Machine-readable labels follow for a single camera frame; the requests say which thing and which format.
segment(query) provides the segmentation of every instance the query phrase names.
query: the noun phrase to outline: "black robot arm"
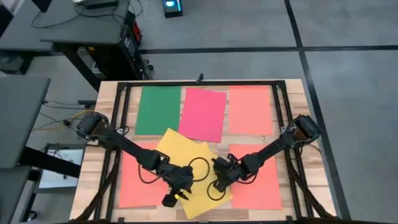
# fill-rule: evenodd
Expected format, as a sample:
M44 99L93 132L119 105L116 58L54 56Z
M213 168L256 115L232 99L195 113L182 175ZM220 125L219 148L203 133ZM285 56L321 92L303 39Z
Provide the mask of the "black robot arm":
M188 200L181 190L191 192L192 167L170 164L170 158L167 155L156 150L141 148L110 128L107 117L100 113L94 112L85 116L76 128L79 136L90 141L98 141L98 144L107 150L122 149L135 157L144 169L154 171L166 181L171 190L162 201L164 206L174 207L177 198Z
M235 181L248 180L256 175L264 162L278 152L310 144L318 139L319 135L320 129L311 117L300 115L287 126L278 139L259 152L247 154L239 160L232 154L228 154L228 160L222 157L213 159L213 167L217 175L213 186L219 192L224 192L225 188Z

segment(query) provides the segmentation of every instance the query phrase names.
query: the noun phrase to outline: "wooden tabletop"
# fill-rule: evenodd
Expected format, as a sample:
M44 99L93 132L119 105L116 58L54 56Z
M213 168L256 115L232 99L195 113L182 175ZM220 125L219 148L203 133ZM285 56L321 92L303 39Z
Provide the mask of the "wooden tabletop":
M102 82L101 88L98 94L98 100L95 111L106 115L109 119L111 118L114 99L116 96L117 82ZM287 92L289 95L290 106L293 117L299 114L310 115L308 108L307 98L304 93L304 88L301 80L286 80ZM228 99L228 86L190 86L190 88L202 88L206 90L225 91L227 92ZM273 135L270 136L254 136L254 135L236 135L228 133L228 100L226 105L225 119L224 119L224 130L223 138L220 144L209 143L211 150L220 156L226 156L228 153L228 146L230 144L269 144L273 140L279 137L280 132L277 115L275 111L275 104L271 87L271 115L272 115L272 128ZM129 102L129 111L127 116L127 125L130 128L129 133L126 135L127 138L132 139L135 142L148 141L148 140L160 140L162 136L135 136L135 125L139 107L139 101L141 98L141 87L132 87L131 97ZM282 111L284 111L283 99L281 94ZM124 100L124 92L122 92L121 102ZM185 87L182 87L181 96L181 107L185 100ZM261 99L252 99L253 103L260 101ZM120 113L122 111L123 104L121 103L119 108L118 120L120 120ZM284 122L287 124L287 116L285 111L283 112ZM101 168L104 157L104 150L98 147L87 147L84 160L81 167L81 174L79 183L76 190L75 199L73 202L72 212L70 218L76 218L90 203L98 190L100 183ZM286 220L287 215L294 215L294 207L292 201L292 195L290 193L289 180L287 175L287 168L285 164L284 153L280 152L276 156L277 170L279 177L280 197L282 200L282 210L248 210L248 209L232 209L231 203L228 202L217 209L210 210L199 217L196 217L192 221L255 221L255 220ZM307 176L307 182L309 189L318 199L318 201L325 207L325 209L331 214L335 215L335 209L331 198L328 181L326 179L325 169L322 162L320 152L314 147L304 147L302 154L303 165L305 168L305 174ZM124 217L126 222L179 222L187 221L185 213L180 203L175 208L165 208L163 206L143 207L143 208L119 208L119 191L120 191L120 176L118 178L116 195L114 200L114 210L112 221L117 221L119 217ZM306 215L303 195L298 190L300 205L302 208L303 215ZM101 217L105 217L106 203L108 199L108 193L104 196L103 209Z

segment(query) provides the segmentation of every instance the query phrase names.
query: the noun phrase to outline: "black box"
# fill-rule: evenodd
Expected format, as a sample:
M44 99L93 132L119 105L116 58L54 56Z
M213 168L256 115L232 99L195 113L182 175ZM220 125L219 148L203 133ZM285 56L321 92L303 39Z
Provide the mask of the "black box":
M163 0L163 10L166 18L182 16L182 0Z
M87 3L85 4L86 9L100 9L103 7L112 7L117 5L118 0L87 0Z

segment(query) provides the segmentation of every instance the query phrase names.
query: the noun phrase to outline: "black cable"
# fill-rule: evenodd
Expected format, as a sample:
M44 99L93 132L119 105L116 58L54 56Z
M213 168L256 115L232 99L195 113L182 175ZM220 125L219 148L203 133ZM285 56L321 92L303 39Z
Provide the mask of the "black cable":
M46 107L49 108L56 108L56 109L66 109L66 110L87 110L87 108L68 108L68 107L63 107L63 106L49 106L47 104L43 104Z
M59 122L62 122L62 121L65 121L65 120L70 120L70 119L72 119L72 118L67 118L67 119L62 119L62 120L56 120L56 121L48 122L47 124L43 124L43 125L41 125L41 126L38 127L38 128L34 128L34 129L32 130L32 132L33 132L33 131L37 131L37 130L39 130L39 129L41 129L41 128L44 128L44 127L46 127L46 126L48 126L48 125L50 125L50 124L59 123Z
M77 130L76 130L76 129L74 129L74 128L70 127L70 126L66 126L64 123L57 121L56 119L50 117L49 115L43 114L42 112L39 112L39 114L41 114L42 116L45 116L46 118L49 118L49 119L53 120L54 122L60 123L60 124L64 125L65 127L70 128L70 129L72 129L74 132L77 133Z
M35 16L35 18L33 19L33 21L30 23L30 25L31 25L33 28L39 28L39 29L47 29L47 28L59 26L59 25L65 24L65 23L67 23L67 22L70 22L70 21L75 20L77 17L79 17L79 16L83 13L83 11L84 11L84 10L82 10L80 13L78 13L75 17L70 18L70 19L68 19L68 20L65 20L65 21L63 21L63 22L59 22L59 23L52 24L52 25L47 25L47 26L41 26L41 27L40 27L40 26L35 26L35 25L34 25L34 22L36 21L37 17L42 13L41 11L39 11L39 12L37 13L37 15Z
M141 7L141 11L138 12L138 14L136 15L136 17L138 17L139 15L141 15L141 13L144 11L144 8L142 7L141 0L137 0L137 1L138 1L139 6Z
M206 164L207 164L207 173L206 173L206 176L204 178L201 178L201 179L198 179L198 180L193 180L194 182L199 182L199 181L205 180L209 176L209 173L210 173L210 163L203 157L196 157L196 158L192 159L191 162L188 163L188 166L191 166L192 162L197 160L197 159L201 159L201 160L206 162Z
M203 158L203 157L196 157L196 158L192 159L192 160L188 163L188 166L191 166L192 162L195 161L195 160L197 160L197 159L202 159L202 160L204 160L204 161L206 162L206 164L207 164L208 169L207 169L207 173L206 173L206 176L205 176L205 177L203 177L203 178L201 178L201 179L198 179L198 180L193 180L193 182L199 182L199 181L205 180L205 179L209 176L209 173L210 173L210 163L209 163L205 158ZM150 180L150 181L144 180L144 179L142 178L142 174L141 174L141 165L140 165L140 164L138 164L138 177L139 177L139 179L140 179L143 183L145 183L145 184L152 184L152 183L154 183L156 180L159 180L160 178L162 178L161 176L157 176L154 180Z
M209 193L210 186L212 186L213 183L216 182L216 181L217 181L217 180L213 180L213 181L209 184L209 186L207 187L207 196L208 196L210 199L212 199L213 201L219 201L219 200L223 199L224 196L225 196L225 194L226 194L226 190L224 190L224 192L223 192L223 194L222 194L222 196L221 196L220 198L213 198L213 197L210 195L210 193Z
M252 180L250 180L249 182L243 182L243 181L239 181L239 180L237 180L237 182L240 184L251 184L256 180L257 174L258 174L258 172L254 175L254 178Z
M318 148L318 147L314 146L313 144L308 144L308 146L312 146L312 147L314 147L316 150L318 150L318 152L319 152L320 154L322 154L322 151L321 151L321 149L320 149L320 148Z
M123 127L123 136L127 135L130 132L130 127L125 125L125 127Z
M117 20L114 18L114 16L116 16L116 17L122 18L123 21L125 20L125 18L124 18L123 16L114 14L114 12L115 12L115 10L116 10L117 8L118 8L118 7L116 6L116 7L112 10L112 13L107 13L107 14L102 14L102 15L94 15L94 16L83 14L83 12L85 11L84 9L83 9L81 12L78 12L77 9L76 9L76 6L75 6L74 10L75 10L75 12L76 12L79 16L88 17L88 18L99 18L99 17L111 16L112 19L113 19L114 21L116 21L116 22L119 24L119 26L121 26L121 27L124 29L123 24L121 24L119 21L117 21Z
M144 180L143 178L142 178L142 176L141 176L141 165L140 164L138 164L138 177L139 177L139 179L144 183L144 184L152 184L152 183L154 183L156 180L159 180L160 178L162 178L162 177L160 177L160 176L157 176L154 180L151 180L151 181L146 181L146 180Z
M77 103L62 103L62 102L53 101L53 100L44 100L44 103L56 103L56 104L61 104L61 105L81 106Z

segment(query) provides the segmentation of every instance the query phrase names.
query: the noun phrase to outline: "wire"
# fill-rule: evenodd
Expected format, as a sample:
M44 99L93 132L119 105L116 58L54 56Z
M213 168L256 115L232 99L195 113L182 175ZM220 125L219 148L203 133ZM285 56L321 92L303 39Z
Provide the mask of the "wire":
M206 176L204 178L201 178L201 179L198 179L198 180L193 180L194 182L199 182L199 181L205 180L209 176L209 173L210 173L210 163L203 157L196 157L196 158L192 159L191 162L189 162L188 166L191 166L192 162L195 161L195 160L198 160L198 159L201 159L201 160L206 162L206 164L207 164L207 173L206 173Z
M44 100L44 103L56 103L56 104L61 104L61 105L72 105L72 106L81 106L81 105L79 105L79 104L77 104L77 103L61 103L61 102L58 102L58 101L53 101L53 100Z
M114 12L115 12L115 10L118 8L118 6L115 6L115 8L112 10L112 13L107 13L107 14L102 14L102 15L95 15L95 16L84 15L83 12L85 11L85 9L83 9L81 12L78 12L77 9L76 9L76 7L77 7L77 5L75 6L74 10L75 10L75 12L76 12L79 16L88 17L88 18L99 18L99 17L111 16L112 19L113 19L115 22L117 22L117 23L119 24L119 26L121 26L122 28L124 28L123 24L121 24L119 21L117 21L117 20L114 18L114 16L116 16L116 17L122 18L123 21L125 20L125 18L124 18L123 16L114 14Z
M38 127L38 128L34 128L34 129L32 130L32 132L34 132L34 131L51 131L51 130L55 130L55 129L61 128L62 126L65 126L65 124L64 124L64 125L57 126L57 127L53 127L53 128L43 128L43 127L46 127L46 126L48 126L48 125L50 125L50 124L53 124L53 123L58 123L58 122L61 122L61 121L65 121L65 120L72 120L72 119L71 119L71 118L68 118L68 119L62 119L62 120L57 120L57 121L48 122L47 124L43 124L43 125L41 125L41 126Z
M138 14L136 15L136 17L138 17L139 15L141 15L141 13L144 11L144 8L142 7L141 0L137 0L137 1L138 1L138 4L139 4L140 7L141 7L141 11L138 12Z
M258 174L258 172L254 175L254 178L252 180L248 181L248 182L243 182L243 181L239 181L239 180L237 180L237 182L240 183L240 184L251 184L251 183L253 183L256 180L257 174Z
M206 162L206 164L207 164L208 169L207 169L207 173L206 173L206 176L205 176L205 177L203 177L203 178L201 178L201 179L198 179L198 180L193 180L193 182L199 182L199 181L205 180L205 179L209 176L209 173L210 173L210 163L209 163L205 158L203 158L203 157L196 157L196 158L192 159L192 160L188 163L188 166L191 166L192 162L195 161L195 160L198 160L198 159L204 160L204 161ZM145 183L145 184L152 184L152 183L154 183L156 180L159 180L160 178L162 178L161 176L158 176L157 174L155 174L155 173L153 173L153 172L151 172L151 171L149 171L149 172L150 172L151 174L156 175L157 177L156 177L154 180L146 181L146 180L144 180L144 179L142 178L142 174L141 174L141 165L138 164L138 177L139 177L139 179L140 179L143 183Z
M210 193L209 193L210 186L212 186L213 183L216 182L216 181L217 181L217 180L213 180L213 181L209 184L209 186L207 187L207 196L208 196L210 199L212 199L213 201L219 201L219 200L223 199L223 197L225 196L225 193L226 193L226 190L224 190L224 191L223 191L223 194L222 194L222 196L221 196L220 198L213 198L213 197L210 195Z
M151 18L149 18L149 17L147 16L148 2L149 2L149 0L147 0L147 2L145 2L145 6L144 6L144 15L145 15L145 18L147 18L147 19L149 19L149 20L152 20L152 19L157 19L157 18L159 18L160 16L163 16L163 15L164 15L164 13L162 13L162 14L156 16L156 17L151 17Z
M161 176L157 176L154 180L151 180L151 181L146 181L146 180L144 180L143 178L142 178L142 176L141 176L141 165L140 164L138 164L138 177L139 177L139 179L144 183L144 184L152 184L152 183L154 183L156 180L159 180L160 178L162 178Z
M314 146L313 144L308 144L308 146L314 147L315 149L318 150L318 152L319 152L320 154L322 154L322 151L321 151L318 147Z
M131 1L128 1L128 0L125 0L125 1L131 6L132 11L134 12L134 15L136 15L136 17L138 17L139 15L141 15L141 13L143 12L144 9L142 8L142 4L141 4L141 1L140 1L140 0L138 0L138 3L139 3L139 5L140 5L140 7L141 7L141 11L139 11L138 14L136 14L136 9L134 8L134 6L132 6Z
M70 19L68 19L68 20L65 20L65 21L63 21L63 22L59 22L59 23L52 24L52 25L47 25L47 26L35 26L35 25L34 25L34 22L36 21L37 17L42 13L41 11L39 11L39 12L37 13L37 15L35 16L35 18L33 19L33 21L30 23L30 25L31 25L33 28L39 28L39 29L47 29L47 28L59 26L59 25L62 25L62 24L66 24L67 22L70 22L70 21L75 20L77 17L79 17L79 16L83 13L84 10L85 10L85 9L83 9L83 10L82 10L80 13L78 13L75 17L70 18Z
M65 127L70 128L70 129L72 129L73 131L77 132L77 130L76 130L75 128L70 127L70 126L66 126L66 125L63 124L62 122L57 121L56 119L50 117L49 115L43 114L42 112L39 112L39 114L41 114L42 116L45 116L46 118L49 118L49 119L53 120L54 122L60 123L60 124L64 125Z
M322 155L322 151L318 147L314 146L313 144L307 144L306 146L314 147ZM300 156L303 154L303 147L300 147L299 154L300 154Z
M50 125L50 124L53 124L53 123L61 123L61 121L65 121L65 120L73 121L73 120L76 120L76 119L81 119L81 118L77 118L77 117L79 117L79 116L82 115L82 114L90 113L90 112L93 112L93 110L85 110L85 111L79 112L79 113L75 114L73 117L67 118L67 119L62 119L62 120L55 120L55 119L54 119L52 122L49 122L49 123L44 124L44 125L41 125L41 126L38 127L38 128L34 128L34 129L32 130L32 132L33 132L33 131L51 131L51 130L55 130L55 129L58 129L58 128L62 128L63 126L68 127L67 125L65 125L64 123L62 123L62 125L59 125L59 126L54 127L54 128L43 128L43 127L46 127L47 125Z
M86 110L87 108L69 108L69 107L64 107L64 106L49 106L47 104L43 104L46 107L49 108L56 108L56 109L66 109L66 110Z

